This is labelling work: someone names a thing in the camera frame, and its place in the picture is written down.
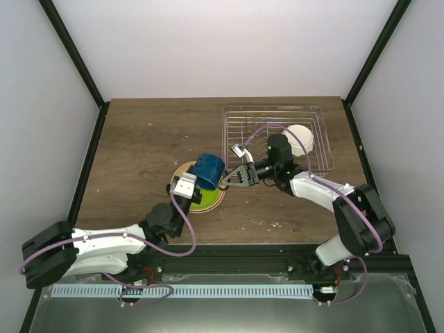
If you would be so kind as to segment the metal wire dish rack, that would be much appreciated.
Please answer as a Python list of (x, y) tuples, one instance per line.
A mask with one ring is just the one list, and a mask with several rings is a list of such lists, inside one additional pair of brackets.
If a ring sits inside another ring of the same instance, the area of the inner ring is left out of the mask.
[[(288, 126), (298, 124), (314, 135), (314, 148), (304, 156), (294, 157), (291, 145), (282, 134)], [(318, 106), (297, 105), (229, 105), (223, 109), (223, 161), (227, 170), (243, 164), (230, 150), (243, 144), (254, 162), (265, 158), (280, 168), (293, 160), (316, 176), (326, 176), (333, 168), (332, 152), (322, 110)]]

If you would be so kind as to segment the dark blue mug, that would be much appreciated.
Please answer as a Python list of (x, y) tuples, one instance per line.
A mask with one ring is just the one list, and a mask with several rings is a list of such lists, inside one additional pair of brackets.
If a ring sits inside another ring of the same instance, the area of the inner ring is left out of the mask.
[(196, 186), (206, 191), (215, 191), (225, 171), (224, 161), (211, 153), (202, 153), (194, 163), (191, 174), (196, 176)]

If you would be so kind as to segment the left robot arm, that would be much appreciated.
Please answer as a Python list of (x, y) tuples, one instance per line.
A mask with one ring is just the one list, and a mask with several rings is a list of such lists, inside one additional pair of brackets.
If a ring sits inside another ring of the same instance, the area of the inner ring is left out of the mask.
[(158, 203), (139, 223), (108, 230), (73, 228), (68, 221), (50, 225), (22, 245), (23, 262), (19, 274), (29, 289), (47, 287), (61, 278), (91, 273), (122, 275), (136, 279), (142, 263), (134, 256), (156, 250), (172, 257), (185, 257), (185, 252), (166, 250), (169, 238), (179, 237), (192, 203), (202, 199), (200, 189), (178, 181), (167, 187), (170, 203)]

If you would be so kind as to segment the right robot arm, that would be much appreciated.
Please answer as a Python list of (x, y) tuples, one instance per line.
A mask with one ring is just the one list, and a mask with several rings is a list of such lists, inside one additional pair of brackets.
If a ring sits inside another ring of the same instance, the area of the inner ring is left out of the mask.
[(363, 184), (353, 187), (315, 176), (311, 167), (294, 160), (293, 147), (284, 134), (267, 139), (267, 156), (254, 160), (245, 145), (235, 144), (231, 151), (244, 163), (221, 179), (224, 187), (252, 187), (272, 180), (282, 192), (309, 200), (334, 214), (338, 234), (319, 245), (308, 262), (313, 278), (325, 279), (333, 265), (367, 253), (379, 253), (395, 234), (395, 226), (375, 189)]

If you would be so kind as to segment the white scalloped bowl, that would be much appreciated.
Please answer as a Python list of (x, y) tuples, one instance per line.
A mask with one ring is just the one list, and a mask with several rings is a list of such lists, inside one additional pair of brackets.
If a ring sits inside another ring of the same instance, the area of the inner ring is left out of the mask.
[(298, 124), (290, 125), (286, 130), (282, 131), (282, 134), (287, 137), (294, 157), (304, 156), (314, 148), (314, 135), (305, 126)]

